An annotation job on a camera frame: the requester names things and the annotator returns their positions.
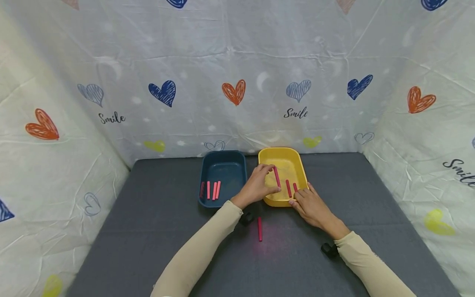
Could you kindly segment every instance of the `plastic tray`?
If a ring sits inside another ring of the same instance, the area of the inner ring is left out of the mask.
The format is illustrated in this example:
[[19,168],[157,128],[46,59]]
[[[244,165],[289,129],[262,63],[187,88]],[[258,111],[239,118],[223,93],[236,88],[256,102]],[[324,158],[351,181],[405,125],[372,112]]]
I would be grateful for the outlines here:
[[[210,181],[209,200],[207,181]],[[213,201],[213,183],[217,181],[221,181],[219,199]],[[198,201],[204,207],[219,208],[239,193],[246,181],[246,158],[243,154],[238,151],[210,152],[203,158]]]
[[[289,147],[269,147],[259,152],[259,164],[274,164],[279,173],[279,180],[282,191],[264,197],[264,202],[273,207],[290,207],[289,200],[293,199],[294,187],[298,189],[308,189],[307,176],[299,153]],[[292,198],[289,198],[285,180],[289,180]],[[266,186],[277,186],[274,172],[266,176]]]

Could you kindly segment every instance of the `blue plastic tray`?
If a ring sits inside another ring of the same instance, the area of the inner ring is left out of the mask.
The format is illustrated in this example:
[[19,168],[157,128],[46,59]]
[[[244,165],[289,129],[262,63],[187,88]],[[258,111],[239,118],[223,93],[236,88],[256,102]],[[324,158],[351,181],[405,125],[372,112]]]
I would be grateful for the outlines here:
[[[207,181],[210,181],[210,195],[207,199]],[[219,199],[213,198],[213,184],[221,181]],[[219,208],[233,198],[247,181],[246,158],[238,151],[210,152],[203,158],[199,181],[198,201],[204,207]]]

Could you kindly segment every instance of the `hand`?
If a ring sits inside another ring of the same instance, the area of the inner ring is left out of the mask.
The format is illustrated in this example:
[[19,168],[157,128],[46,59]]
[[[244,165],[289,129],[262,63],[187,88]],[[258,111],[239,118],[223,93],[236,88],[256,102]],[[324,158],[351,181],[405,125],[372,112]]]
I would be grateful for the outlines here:
[[308,187],[309,189],[295,192],[295,200],[290,200],[290,205],[307,223],[327,232],[333,239],[342,239],[348,235],[350,230],[330,211],[310,183]]
[[262,200],[264,196],[280,192],[281,189],[279,187],[268,188],[264,183],[266,175],[269,174],[274,167],[275,165],[272,164],[259,164],[254,168],[247,183],[236,196],[231,198],[231,202],[240,209],[244,209],[251,203]]

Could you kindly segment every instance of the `fabric wall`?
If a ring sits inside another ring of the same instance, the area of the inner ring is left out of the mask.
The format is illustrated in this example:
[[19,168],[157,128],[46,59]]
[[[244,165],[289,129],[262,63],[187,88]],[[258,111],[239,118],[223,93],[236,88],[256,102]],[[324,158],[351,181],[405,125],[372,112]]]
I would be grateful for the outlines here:
[[63,296],[128,170],[1,10],[0,28],[0,296]]
[[432,14],[413,0],[3,1],[128,165],[358,151]]
[[461,295],[475,296],[475,6],[438,12],[364,153]]

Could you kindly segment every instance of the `orange heart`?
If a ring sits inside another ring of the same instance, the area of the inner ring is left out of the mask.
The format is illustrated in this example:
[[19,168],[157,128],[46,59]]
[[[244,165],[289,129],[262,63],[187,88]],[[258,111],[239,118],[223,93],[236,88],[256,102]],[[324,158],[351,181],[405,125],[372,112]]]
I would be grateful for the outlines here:
[[416,114],[428,109],[436,101],[436,96],[433,94],[420,97],[420,89],[418,86],[413,86],[408,93],[409,113]]
[[238,106],[241,103],[242,98],[244,98],[244,92],[246,91],[246,82],[242,79],[237,82],[236,89],[228,83],[224,83],[222,86],[224,95],[232,102],[234,105]]
[[46,114],[46,112],[42,109],[37,108],[35,110],[35,115],[39,125],[36,123],[29,123],[25,126],[25,130],[27,130],[27,132],[30,133],[31,136],[34,136],[39,139],[58,140],[58,130],[56,129],[55,124]]

